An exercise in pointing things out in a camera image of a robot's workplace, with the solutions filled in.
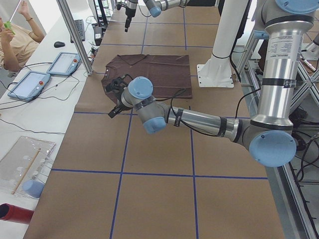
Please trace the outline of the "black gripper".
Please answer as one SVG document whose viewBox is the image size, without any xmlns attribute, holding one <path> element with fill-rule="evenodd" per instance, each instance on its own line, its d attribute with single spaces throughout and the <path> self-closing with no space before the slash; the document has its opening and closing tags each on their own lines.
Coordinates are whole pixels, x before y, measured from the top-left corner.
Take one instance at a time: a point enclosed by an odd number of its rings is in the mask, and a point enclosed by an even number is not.
<svg viewBox="0 0 319 239">
<path fill-rule="evenodd" d="M 117 107 L 113 108 L 109 113 L 108 116 L 114 118 L 116 115 L 120 113 L 120 111 L 126 111 L 127 106 L 122 102 L 122 100 L 117 99 Z"/>
<path fill-rule="evenodd" d="M 125 14 L 127 16 L 127 19 L 125 22 L 125 32 L 128 32 L 130 24 L 131 24 L 131 18 L 135 16 L 135 10 L 131 8 L 126 8 Z"/>
</svg>

